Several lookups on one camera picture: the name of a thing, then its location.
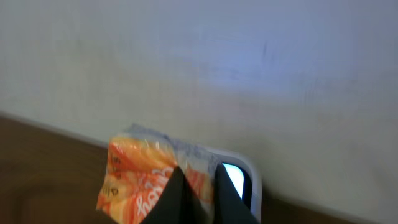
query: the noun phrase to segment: wall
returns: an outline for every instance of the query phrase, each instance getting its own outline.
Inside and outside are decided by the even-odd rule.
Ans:
[[[395,223],[398,3],[0,2],[0,110],[239,151],[271,189]]]

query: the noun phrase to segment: brown surface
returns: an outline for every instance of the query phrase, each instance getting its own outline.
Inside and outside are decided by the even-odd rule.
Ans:
[[[106,149],[5,118],[0,136],[0,223],[113,223],[95,211]],[[348,223],[276,199],[263,207],[262,223]]]

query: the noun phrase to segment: plastic bag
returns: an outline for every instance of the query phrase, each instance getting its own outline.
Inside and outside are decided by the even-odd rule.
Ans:
[[[221,161],[206,149],[132,125],[112,138],[97,209],[118,223],[140,223],[155,206],[174,168],[183,170],[190,187],[213,221],[213,179]]]

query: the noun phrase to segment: lit screen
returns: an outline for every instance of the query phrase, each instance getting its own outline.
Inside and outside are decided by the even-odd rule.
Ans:
[[[228,173],[229,178],[232,180],[232,183],[234,184],[236,191],[238,192],[239,196],[242,199],[243,182],[244,182],[243,172],[237,166],[225,163],[223,163],[223,165],[225,166],[226,172]]]

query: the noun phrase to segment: crumpled packaging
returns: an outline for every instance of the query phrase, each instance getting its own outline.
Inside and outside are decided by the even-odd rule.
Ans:
[[[133,124],[112,138],[97,210],[118,223],[140,223],[152,210],[179,166],[207,213],[214,217],[214,174],[221,161],[204,147]]]

